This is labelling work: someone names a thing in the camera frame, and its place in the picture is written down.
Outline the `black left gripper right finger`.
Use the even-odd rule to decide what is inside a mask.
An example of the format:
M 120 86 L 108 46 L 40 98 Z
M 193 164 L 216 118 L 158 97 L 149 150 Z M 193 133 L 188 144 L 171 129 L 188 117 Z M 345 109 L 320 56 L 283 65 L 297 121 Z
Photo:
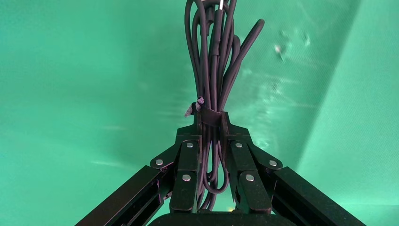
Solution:
M 362 222 L 221 116 L 222 146 L 240 226 L 360 226 Z

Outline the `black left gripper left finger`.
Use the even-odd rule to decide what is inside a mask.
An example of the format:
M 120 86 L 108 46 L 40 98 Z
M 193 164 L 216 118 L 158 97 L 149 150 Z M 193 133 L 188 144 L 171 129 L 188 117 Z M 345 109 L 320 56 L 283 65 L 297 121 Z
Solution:
M 143 166 L 89 212 L 79 226 L 144 226 L 167 196 L 177 202 L 172 211 L 194 213 L 197 208 L 201 116 L 177 130 L 175 143 Z

